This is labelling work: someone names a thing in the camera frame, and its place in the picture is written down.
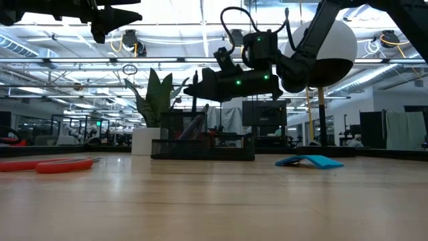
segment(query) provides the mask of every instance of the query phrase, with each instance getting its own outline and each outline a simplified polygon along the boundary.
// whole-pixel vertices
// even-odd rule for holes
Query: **black stand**
[[[320,112],[320,143],[322,147],[326,147],[327,143],[327,125],[326,125],[326,108],[324,104],[324,89],[318,88],[318,103]]]

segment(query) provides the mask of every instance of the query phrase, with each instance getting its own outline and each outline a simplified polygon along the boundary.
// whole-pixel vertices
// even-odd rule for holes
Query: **table surface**
[[[0,173],[0,240],[426,240],[428,163],[357,157],[333,170],[159,161],[122,153],[91,170]]]

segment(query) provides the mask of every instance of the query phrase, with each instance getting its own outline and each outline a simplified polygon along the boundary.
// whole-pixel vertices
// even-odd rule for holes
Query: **ceiling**
[[[267,29],[277,29],[284,22],[284,8],[290,8],[290,22],[292,31],[296,30],[302,22],[310,21],[315,13],[318,1],[284,1],[284,0],[251,0],[252,6],[249,7],[249,0],[156,0],[142,1],[142,3],[134,5],[119,5],[114,6],[118,9],[139,12],[143,16],[142,21],[134,22],[130,25],[121,27],[107,36],[105,44],[96,44],[92,39],[90,25],[80,23],[79,19],[64,17],[63,21],[55,21],[50,15],[40,15],[35,13],[26,13],[19,23],[11,27],[1,26],[0,34],[7,34],[19,43],[27,46],[30,49],[40,50],[42,48],[49,49],[55,52],[61,58],[113,58],[117,57],[133,57],[131,52],[122,48],[119,52],[114,49],[120,47],[120,36],[127,29],[135,29],[138,38],[144,43],[147,48],[147,57],[213,57],[213,53],[218,48],[225,46],[230,48],[231,45],[227,41],[225,31],[220,24],[220,12],[229,6],[245,7],[251,11],[251,15],[257,21],[258,27],[263,31]],[[339,21],[343,21],[349,9],[342,10],[338,17]],[[401,33],[400,29],[395,25],[392,19],[382,11],[372,9],[370,7],[353,9],[349,17],[352,21],[347,21],[346,24],[353,30],[358,41],[357,58],[398,58],[399,51],[397,48],[385,49],[376,47],[375,44],[368,46],[370,39],[374,35],[380,35],[382,30],[394,30],[396,35],[402,42],[407,41],[406,37]],[[248,17],[239,11],[228,11],[224,16],[225,23],[229,29],[241,29],[243,34],[254,31],[249,24]],[[278,48],[284,50],[287,44],[287,34],[283,30],[278,34]],[[368,48],[376,49],[376,53],[370,54]],[[412,49],[411,44],[403,46],[403,50]],[[234,57],[240,56],[239,49],[234,51]],[[22,58],[22,56],[0,48],[0,57],[2,58]],[[120,84],[114,71],[121,79],[127,77],[120,68],[122,65],[112,64],[61,64],[57,70],[50,70],[36,65],[8,64],[9,67],[19,71],[24,71],[31,74],[36,81],[29,81],[28,78],[23,78],[30,84],[40,84],[41,80],[48,79],[48,71],[57,80],[55,85],[57,88],[50,91],[61,91],[62,94],[93,94],[94,90],[89,88],[83,92],[76,92],[70,88],[61,88],[63,84],[73,84],[80,82],[82,84],[97,85],[114,85]],[[186,63],[162,63],[162,64],[138,64],[138,73],[132,77],[132,80],[141,87],[146,87],[149,68],[155,68],[160,79],[167,74],[173,73],[176,84],[187,77],[191,77],[195,70],[199,73],[202,67],[211,66],[215,70],[218,67],[212,63],[206,64],[186,64]],[[83,71],[88,68],[96,68],[98,71]],[[356,66],[353,68],[348,77],[364,71],[364,66]],[[2,83],[8,84],[7,80],[2,79]],[[12,90],[14,94],[21,93],[22,90]],[[111,94],[129,94],[132,93],[125,89],[107,89]],[[63,98],[67,102],[73,103],[75,100]],[[97,103],[91,100],[93,105],[102,107],[103,103]],[[295,101],[294,104],[299,106],[300,103]],[[185,100],[182,106],[191,106],[191,100]]]

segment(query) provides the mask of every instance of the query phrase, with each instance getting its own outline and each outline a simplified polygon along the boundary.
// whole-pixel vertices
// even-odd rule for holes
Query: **blue cloth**
[[[289,165],[305,159],[312,162],[318,169],[331,169],[331,168],[344,166],[343,163],[340,163],[338,161],[332,160],[328,157],[321,156],[321,155],[301,155],[301,156],[289,157],[287,159],[277,161],[275,163],[275,166]]]

